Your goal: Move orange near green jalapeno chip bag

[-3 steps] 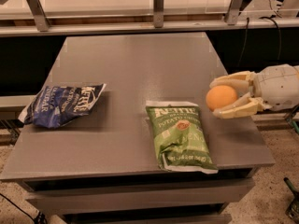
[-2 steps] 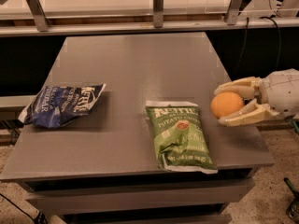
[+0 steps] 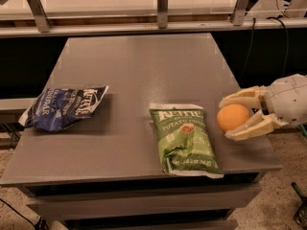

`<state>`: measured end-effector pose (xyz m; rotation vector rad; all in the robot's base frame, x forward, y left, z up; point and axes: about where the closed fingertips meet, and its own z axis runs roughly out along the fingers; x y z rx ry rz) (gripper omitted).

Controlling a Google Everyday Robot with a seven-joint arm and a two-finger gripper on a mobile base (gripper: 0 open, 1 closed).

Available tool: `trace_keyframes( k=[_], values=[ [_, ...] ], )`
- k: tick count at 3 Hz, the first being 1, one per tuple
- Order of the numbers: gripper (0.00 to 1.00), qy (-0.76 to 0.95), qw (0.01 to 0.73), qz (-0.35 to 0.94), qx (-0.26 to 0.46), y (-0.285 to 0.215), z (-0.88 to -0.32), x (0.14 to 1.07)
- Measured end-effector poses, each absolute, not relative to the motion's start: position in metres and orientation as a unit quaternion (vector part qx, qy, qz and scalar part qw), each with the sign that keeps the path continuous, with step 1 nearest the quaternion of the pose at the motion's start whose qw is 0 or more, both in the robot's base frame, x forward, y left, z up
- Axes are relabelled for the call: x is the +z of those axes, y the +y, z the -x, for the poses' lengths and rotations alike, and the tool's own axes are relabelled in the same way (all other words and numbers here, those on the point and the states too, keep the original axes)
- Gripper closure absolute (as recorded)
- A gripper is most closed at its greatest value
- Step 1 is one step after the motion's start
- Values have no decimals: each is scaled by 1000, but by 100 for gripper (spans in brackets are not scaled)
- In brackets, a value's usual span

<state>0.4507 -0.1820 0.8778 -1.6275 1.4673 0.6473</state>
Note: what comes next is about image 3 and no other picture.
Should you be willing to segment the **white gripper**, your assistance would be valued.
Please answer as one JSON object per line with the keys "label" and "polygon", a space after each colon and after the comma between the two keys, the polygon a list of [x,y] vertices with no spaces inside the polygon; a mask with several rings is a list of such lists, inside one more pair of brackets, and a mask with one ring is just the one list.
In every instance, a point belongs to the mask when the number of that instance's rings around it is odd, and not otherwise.
{"label": "white gripper", "polygon": [[285,125],[307,123],[307,76],[294,74],[275,80],[269,86],[253,86],[230,94],[219,103],[219,108],[240,104],[258,110],[243,125],[229,130],[225,137],[243,141],[260,137]]}

